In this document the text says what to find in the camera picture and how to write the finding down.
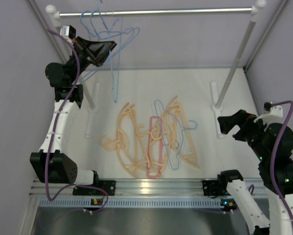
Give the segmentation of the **blue wire hanger four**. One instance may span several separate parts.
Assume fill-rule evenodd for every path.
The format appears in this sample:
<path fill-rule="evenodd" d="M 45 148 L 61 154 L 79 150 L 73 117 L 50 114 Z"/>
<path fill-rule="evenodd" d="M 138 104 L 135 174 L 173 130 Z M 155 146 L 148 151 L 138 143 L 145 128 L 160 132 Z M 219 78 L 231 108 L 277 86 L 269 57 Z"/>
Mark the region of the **blue wire hanger four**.
<path fill-rule="evenodd" d="M 154 100 L 153 105 L 154 105 L 154 109 L 155 109 L 155 114 L 156 114 L 156 116 L 159 117 L 166 111 L 166 106 L 168 104 L 164 105 L 161 100 L 156 99 L 156 100 Z M 169 167 L 174 171 L 178 170 L 181 167 L 182 161 L 176 160 L 176 154 L 173 149 L 170 150 L 169 157 L 170 157 L 170 161 L 168 162 Z"/>

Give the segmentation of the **blue wire hanger three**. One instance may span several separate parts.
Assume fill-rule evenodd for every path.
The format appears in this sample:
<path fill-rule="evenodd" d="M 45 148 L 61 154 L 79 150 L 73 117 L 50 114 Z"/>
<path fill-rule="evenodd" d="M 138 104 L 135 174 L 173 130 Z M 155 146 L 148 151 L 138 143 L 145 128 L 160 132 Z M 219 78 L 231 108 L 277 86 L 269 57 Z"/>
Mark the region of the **blue wire hanger three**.
<path fill-rule="evenodd" d="M 120 80 L 120 62 L 121 62 L 121 52 L 122 50 L 131 43 L 131 41 L 137 37 L 140 33 L 139 27 L 128 27 L 123 28 L 124 20 L 123 18 L 116 18 L 111 26 L 108 26 L 102 12 L 100 11 L 100 6 L 103 3 L 102 0 L 97 0 L 97 9 L 96 13 L 99 13 L 99 18 L 103 24 L 103 31 L 100 31 L 96 34 L 99 40 L 108 40 L 117 39 L 119 44 L 116 46 L 116 51 L 109 53 L 109 64 L 111 68 L 111 78 L 112 78 L 112 92 L 113 92 L 113 101 L 114 103 L 118 102 L 119 97 L 119 80 Z"/>

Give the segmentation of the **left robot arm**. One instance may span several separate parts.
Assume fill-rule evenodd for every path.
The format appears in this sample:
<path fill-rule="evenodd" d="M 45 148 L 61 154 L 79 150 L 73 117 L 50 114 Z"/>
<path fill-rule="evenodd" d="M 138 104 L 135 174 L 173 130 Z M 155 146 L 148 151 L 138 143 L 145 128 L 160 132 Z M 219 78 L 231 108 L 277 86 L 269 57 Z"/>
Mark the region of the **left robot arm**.
<path fill-rule="evenodd" d="M 116 47 L 114 41 L 88 41 L 72 37 L 75 52 L 65 64 L 50 63 L 45 75 L 55 91 L 54 114 L 46 138 L 30 163 L 40 182 L 83 185 L 89 195 L 100 191 L 96 171 L 84 170 L 68 156 L 68 141 L 75 117 L 83 101 L 83 86 L 76 76 L 89 65 L 100 67 Z"/>

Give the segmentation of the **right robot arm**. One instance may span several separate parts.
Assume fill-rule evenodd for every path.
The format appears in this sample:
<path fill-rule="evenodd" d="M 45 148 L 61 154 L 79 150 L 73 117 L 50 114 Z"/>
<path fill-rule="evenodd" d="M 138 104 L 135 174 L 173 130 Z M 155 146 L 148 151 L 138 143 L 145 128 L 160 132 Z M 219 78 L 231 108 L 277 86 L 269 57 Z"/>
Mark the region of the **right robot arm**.
<path fill-rule="evenodd" d="M 266 114 L 256 116 L 239 110 L 226 117 L 218 117 L 222 134 L 233 135 L 237 141 L 246 142 L 260 163 L 259 174 L 267 191 L 270 215 L 266 217 L 238 170 L 222 171 L 217 188 L 230 194 L 242 213 L 251 235 L 293 235 L 293 131 L 286 123 L 276 123 L 282 118 L 281 106 L 274 106 Z"/>

